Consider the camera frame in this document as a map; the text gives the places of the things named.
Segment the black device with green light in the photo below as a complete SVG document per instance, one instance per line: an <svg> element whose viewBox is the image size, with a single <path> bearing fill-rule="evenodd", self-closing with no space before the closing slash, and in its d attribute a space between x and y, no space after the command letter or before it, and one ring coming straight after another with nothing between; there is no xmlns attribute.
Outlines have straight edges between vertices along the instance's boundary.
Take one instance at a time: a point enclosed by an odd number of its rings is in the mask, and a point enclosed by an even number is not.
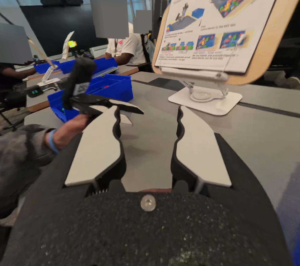
<svg viewBox="0 0 300 266"><path fill-rule="evenodd" d="M30 87L25 88L25 93L30 98L35 98L37 96L43 95L44 92L42 90L42 87L39 85L33 85Z"/></svg>

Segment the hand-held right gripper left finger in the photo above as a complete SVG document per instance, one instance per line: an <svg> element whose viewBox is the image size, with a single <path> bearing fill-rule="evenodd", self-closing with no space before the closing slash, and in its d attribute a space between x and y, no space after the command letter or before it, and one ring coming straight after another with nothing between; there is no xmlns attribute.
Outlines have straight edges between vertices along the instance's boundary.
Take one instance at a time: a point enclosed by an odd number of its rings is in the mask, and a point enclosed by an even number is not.
<svg viewBox="0 0 300 266"><path fill-rule="evenodd" d="M113 106L84 129L65 186L89 184L98 193L111 181L121 180L126 159L120 136L120 111Z"/></svg>

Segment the clear plastic pouch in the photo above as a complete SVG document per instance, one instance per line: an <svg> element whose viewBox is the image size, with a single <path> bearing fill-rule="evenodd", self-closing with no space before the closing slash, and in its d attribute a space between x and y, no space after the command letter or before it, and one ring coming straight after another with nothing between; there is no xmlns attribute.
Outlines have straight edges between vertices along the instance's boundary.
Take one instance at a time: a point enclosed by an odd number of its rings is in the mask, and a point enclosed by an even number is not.
<svg viewBox="0 0 300 266"><path fill-rule="evenodd" d="M100 72L95 73L92 76L92 78L102 77L102 76L105 76L106 74L115 73L117 70L118 70L118 67L110 67L110 68L107 68Z"/></svg>

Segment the black box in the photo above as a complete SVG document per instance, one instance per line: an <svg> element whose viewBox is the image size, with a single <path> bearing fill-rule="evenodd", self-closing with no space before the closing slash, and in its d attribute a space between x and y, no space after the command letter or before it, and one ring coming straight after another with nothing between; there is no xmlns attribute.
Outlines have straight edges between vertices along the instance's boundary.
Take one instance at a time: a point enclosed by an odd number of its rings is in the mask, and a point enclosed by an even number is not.
<svg viewBox="0 0 300 266"><path fill-rule="evenodd" d="M63 77L56 84L60 90L64 90L69 85L69 78Z"/></svg>

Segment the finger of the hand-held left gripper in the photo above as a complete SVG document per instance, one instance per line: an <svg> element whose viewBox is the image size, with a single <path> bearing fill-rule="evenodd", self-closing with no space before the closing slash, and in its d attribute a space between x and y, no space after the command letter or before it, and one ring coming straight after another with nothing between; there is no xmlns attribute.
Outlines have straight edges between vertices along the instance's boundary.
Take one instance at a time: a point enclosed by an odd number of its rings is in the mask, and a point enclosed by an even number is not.
<svg viewBox="0 0 300 266"><path fill-rule="evenodd" d="M141 110L138 106L135 106L128 102L118 101L115 99L109 99L108 103L112 106L117 106L120 110L125 111L127 113L134 113L134 114L144 114L144 111Z"/></svg>
<svg viewBox="0 0 300 266"><path fill-rule="evenodd" d="M90 107L99 112L105 112L106 110L109 109L108 107L101 106L101 105L92 105ZM131 117L131 113L128 113L125 111L120 111L120 123L125 124L125 125L133 125L130 117Z"/></svg>

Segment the black video bar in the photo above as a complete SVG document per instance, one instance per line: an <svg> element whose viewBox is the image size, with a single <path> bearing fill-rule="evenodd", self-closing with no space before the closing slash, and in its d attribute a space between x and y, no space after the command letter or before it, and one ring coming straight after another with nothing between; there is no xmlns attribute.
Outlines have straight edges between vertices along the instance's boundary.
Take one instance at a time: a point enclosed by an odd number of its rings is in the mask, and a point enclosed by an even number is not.
<svg viewBox="0 0 300 266"><path fill-rule="evenodd" d="M83 0L40 0L43 7L81 6Z"/></svg>

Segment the person's own dark clothing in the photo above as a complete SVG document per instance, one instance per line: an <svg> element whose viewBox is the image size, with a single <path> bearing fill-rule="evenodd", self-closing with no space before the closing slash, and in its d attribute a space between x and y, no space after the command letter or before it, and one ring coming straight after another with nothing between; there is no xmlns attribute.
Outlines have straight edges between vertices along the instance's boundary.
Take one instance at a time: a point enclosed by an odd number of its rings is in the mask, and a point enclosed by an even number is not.
<svg viewBox="0 0 300 266"><path fill-rule="evenodd" d="M6 219L0 219L0 261L2 261L7 244L10 238L10 234L13 228L13 224L10 224Z"/></svg>

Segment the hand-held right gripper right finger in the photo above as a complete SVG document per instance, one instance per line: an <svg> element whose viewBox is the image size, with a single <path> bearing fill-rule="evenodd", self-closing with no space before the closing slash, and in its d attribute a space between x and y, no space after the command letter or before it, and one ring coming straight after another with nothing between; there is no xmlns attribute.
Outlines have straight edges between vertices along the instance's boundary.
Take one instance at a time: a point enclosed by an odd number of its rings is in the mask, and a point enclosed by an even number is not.
<svg viewBox="0 0 300 266"><path fill-rule="evenodd" d="M186 106L178 108L177 140L171 158L173 185L183 180L188 190L200 193L203 187L232 186L212 128Z"/></svg>

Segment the wooden board document stand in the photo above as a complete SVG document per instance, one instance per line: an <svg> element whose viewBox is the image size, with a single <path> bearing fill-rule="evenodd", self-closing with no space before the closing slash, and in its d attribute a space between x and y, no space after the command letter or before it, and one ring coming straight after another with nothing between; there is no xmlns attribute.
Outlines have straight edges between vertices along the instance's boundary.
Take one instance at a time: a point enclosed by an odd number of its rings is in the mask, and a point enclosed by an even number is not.
<svg viewBox="0 0 300 266"><path fill-rule="evenodd" d="M53 62L38 49L36 44L31 39L28 38L28 41L42 55L44 60L46 60L50 64L50 67L47 69L47 72L44 74L44 76L41 79L41 82L38 85L40 87L43 87L43 86L55 83L57 81L57 79L55 78L55 79L50 80L50 76L52 75L54 70L56 70L58 68L58 66L53 64Z"/></svg>

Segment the large black wall screen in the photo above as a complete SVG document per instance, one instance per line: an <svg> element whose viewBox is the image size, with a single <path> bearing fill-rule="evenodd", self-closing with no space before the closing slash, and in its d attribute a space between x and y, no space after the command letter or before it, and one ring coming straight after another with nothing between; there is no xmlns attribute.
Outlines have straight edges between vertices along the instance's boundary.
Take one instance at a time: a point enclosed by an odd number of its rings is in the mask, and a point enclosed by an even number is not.
<svg viewBox="0 0 300 266"><path fill-rule="evenodd" d="M97 38L91 5L43 7L21 6L32 31L48 57L62 54L68 34L77 43L78 51L107 45L106 38Z"/></svg>

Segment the person's left forearm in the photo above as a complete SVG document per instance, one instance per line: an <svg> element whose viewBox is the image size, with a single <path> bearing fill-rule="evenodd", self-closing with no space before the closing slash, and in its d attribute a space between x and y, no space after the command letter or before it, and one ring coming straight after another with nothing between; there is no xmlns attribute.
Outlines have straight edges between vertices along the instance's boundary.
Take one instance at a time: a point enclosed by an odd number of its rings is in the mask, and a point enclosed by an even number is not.
<svg viewBox="0 0 300 266"><path fill-rule="evenodd" d="M7 218L17 208L20 197L41 174L55 153L44 141L53 131L42 125L24 125L0 138L0 218Z"/></svg>

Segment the white document stand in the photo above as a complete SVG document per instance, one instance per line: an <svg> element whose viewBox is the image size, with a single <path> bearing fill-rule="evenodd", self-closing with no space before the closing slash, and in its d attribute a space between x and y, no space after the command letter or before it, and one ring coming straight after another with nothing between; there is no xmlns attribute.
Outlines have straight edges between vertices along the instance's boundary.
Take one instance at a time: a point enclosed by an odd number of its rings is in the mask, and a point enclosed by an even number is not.
<svg viewBox="0 0 300 266"><path fill-rule="evenodd" d="M181 91L171 95L168 101L215 116L228 114L242 99L242 95L228 91L229 85L249 84L267 71L299 0L275 0L266 26L258 42L247 72L244 74L224 71L191 70L155 67L163 38L169 7L165 10L152 61L155 73L172 76L184 84Z"/></svg>

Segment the printed instruction sheet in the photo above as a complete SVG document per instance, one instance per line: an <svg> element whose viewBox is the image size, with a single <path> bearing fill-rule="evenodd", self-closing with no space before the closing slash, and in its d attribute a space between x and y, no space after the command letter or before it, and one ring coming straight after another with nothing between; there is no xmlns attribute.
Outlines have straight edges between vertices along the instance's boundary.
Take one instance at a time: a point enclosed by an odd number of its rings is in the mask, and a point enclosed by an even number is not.
<svg viewBox="0 0 300 266"><path fill-rule="evenodd" d="M275 0L171 0L155 67L244 74Z"/></svg>

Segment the person's left hand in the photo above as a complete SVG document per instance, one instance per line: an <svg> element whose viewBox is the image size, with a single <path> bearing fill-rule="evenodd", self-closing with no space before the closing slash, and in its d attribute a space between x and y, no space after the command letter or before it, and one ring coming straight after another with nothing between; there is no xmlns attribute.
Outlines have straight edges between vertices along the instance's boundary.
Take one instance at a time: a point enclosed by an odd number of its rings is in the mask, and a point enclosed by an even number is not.
<svg viewBox="0 0 300 266"><path fill-rule="evenodd" d="M88 125L90 116L79 114L73 119L62 125L61 128L55 131L53 134L54 145L58 150L66 147L74 136L82 133Z"/></svg>

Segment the black monitor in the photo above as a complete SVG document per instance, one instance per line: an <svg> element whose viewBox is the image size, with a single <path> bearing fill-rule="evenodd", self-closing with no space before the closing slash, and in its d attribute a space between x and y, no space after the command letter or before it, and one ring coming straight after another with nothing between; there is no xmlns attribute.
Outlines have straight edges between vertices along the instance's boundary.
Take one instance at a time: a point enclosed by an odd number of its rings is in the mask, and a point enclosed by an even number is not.
<svg viewBox="0 0 300 266"><path fill-rule="evenodd" d="M152 40L156 40L163 14L169 4L169 0L152 0Z"/></svg>

